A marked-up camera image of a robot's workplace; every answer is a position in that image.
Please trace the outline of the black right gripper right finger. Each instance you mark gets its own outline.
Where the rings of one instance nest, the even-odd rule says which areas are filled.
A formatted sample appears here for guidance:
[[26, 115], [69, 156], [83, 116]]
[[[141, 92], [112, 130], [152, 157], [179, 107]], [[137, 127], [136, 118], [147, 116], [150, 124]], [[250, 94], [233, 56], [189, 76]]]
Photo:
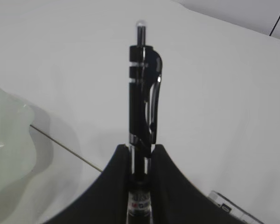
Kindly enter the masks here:
[[244, 224], [200, 192], [163, 145], [157, 144], [152, 152], [150, 175], [155, 224]]

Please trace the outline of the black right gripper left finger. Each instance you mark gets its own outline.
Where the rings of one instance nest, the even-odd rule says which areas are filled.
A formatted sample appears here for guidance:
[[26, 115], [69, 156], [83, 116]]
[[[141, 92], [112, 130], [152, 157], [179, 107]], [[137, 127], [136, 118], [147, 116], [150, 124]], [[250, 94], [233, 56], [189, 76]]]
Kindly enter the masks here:
[[130, 153], [117, 145], [94, 183], [47, 224], [125, 224], [128, 204]]

